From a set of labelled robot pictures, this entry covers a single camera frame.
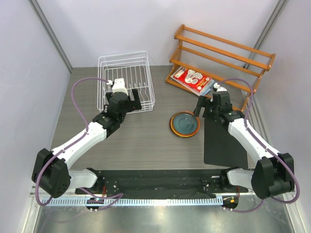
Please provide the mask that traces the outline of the orange plate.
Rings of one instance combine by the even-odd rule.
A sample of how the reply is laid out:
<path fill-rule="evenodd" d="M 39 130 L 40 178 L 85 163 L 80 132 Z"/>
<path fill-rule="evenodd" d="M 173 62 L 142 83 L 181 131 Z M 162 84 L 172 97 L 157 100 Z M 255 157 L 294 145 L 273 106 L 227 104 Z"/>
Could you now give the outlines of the orange plate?
<path fill-rule="evenodd" d="M 182 137 L 182 138 L 188 138 L 188 137 L 194 136 L 194 135 L 199 131 L 199 129 L 200 129 L 200 120 L 199 120 L 198 117 L 195 116 L 195 117 L 197 118 L 197 120 L 199 121 L 199 127 L 198 127 L 198 129 L 197 129 L 193 134 L 190 134 L 190 135 L 183 135 L 183 134 L 177 133 L 177 132 L 172 128 L 172 126 L 173 126 L 173 124 L 172 124 L 172 118 L 173 118 L 176 114 L 174 114 L 174 115 L 171 117 L 170 122 L 169 122 L 169 127 L 170 127 L 171 131 L 172 131 L 175 135 L 177 135 L 177 136 L 179 136 L 179 137 Z"/>

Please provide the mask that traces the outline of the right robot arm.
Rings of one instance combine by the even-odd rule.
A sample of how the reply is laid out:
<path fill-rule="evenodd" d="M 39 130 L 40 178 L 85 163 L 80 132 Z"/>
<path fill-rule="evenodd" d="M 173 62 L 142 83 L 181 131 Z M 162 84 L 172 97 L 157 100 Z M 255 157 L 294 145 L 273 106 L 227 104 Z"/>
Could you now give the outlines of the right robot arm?
<path fill-rule="evenodd" d="M 291 200 L 300 195 L 300 186 L 294 174 L 294 159 L 289 153 L 281 153 L 267 143 L 250 125 L 246 115 L 234 110 L 227 91 L 217 91 L 212 97 L 200 96 L 193 111 L 197 117 L 204 108 L 203 118 L 223 127 L 224 132 L 244 149 L 256 162 L 253 171 L 238 167 L 222 171 L 220 188 L 226 192 L 236 186 L 253 190 L 264 200 L 277 195 L 296 192 Z"/>

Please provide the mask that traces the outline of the dark teal plate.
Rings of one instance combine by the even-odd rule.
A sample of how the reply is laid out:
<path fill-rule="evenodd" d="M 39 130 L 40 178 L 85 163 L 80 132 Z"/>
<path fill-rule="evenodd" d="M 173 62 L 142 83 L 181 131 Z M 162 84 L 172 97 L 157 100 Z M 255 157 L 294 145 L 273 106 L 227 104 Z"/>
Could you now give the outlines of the dark teal plate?
<path fill-rule="evenodd" d="M 193 134 L 199 127 L 197 118 L 187 112 L 177 113 L 172 118 L 172 128 L 179 134 L 190 135 Z"/>

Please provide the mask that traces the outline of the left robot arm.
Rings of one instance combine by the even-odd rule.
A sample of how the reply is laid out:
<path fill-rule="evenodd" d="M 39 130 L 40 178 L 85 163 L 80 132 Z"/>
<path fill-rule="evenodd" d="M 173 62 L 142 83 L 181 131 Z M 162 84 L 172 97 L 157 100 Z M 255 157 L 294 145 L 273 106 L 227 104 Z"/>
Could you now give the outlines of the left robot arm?
<path fill-rule="evenodd" d="M 132 89 L 131 96 L 133 98 L 124 92 L 107 94 L 106 110 L 96 115 L 84 130 L 53 150 L 40 150 L 32 174 L 35 192 L 41 188 L 52 198 L 62 196 L 68 189 L 77 188 L 100 193 L 104 184 L 95 171 L 88 168 L 72 170 L 71 167 L 93 146 L 118 130 L 127 113 L 141 109 L 138 90 Z"/>

